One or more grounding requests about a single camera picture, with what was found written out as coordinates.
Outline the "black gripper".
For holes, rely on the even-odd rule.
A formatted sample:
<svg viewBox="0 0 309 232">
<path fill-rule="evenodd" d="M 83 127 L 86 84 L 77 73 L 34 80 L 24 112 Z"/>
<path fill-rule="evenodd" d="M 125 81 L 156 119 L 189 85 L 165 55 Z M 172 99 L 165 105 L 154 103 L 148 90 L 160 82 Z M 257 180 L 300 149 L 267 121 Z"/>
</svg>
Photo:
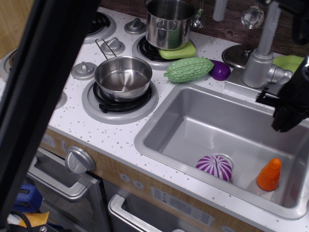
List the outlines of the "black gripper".
<svg viewBox="0 0 309 232">
<path fill-rule="evenodd" d="M 309 117 L 309 58 L 305 57 L 285 84 L 264 86 L 256 102 L 275 109 L 272 128 L 287 132 Z"/>
</svg>

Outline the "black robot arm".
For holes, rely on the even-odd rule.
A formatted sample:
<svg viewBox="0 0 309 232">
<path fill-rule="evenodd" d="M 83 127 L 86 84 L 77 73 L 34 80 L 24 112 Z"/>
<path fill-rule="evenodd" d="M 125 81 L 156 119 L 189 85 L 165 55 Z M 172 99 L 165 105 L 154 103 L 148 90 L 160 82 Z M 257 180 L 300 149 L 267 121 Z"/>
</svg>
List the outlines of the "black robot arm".
<svg viewBox="0 0 309 232">
<path fill-rule="evenodd" d="M 34 2 L 16 65 L 0 103 L 0 223 L 6 223 L 17 191 L 98 6 L 96 0 Z M 159 123 L 178 107 L 205 122 L 194 129 L 188 148 L 165 155 L 147 142 L 166 139 Z M 87 117 L 93 139 L 86 147 L 137 169 L 195 199 L 243 219 L 269 223 L 309 214 L 309 124 L 287 134 L 270 124 L 272 110 L 194 84 L 166 85 L 166 97 L 153 115 L 133 130 L 135 147 L 103 145 L 98 123 Z"/>
</svg>

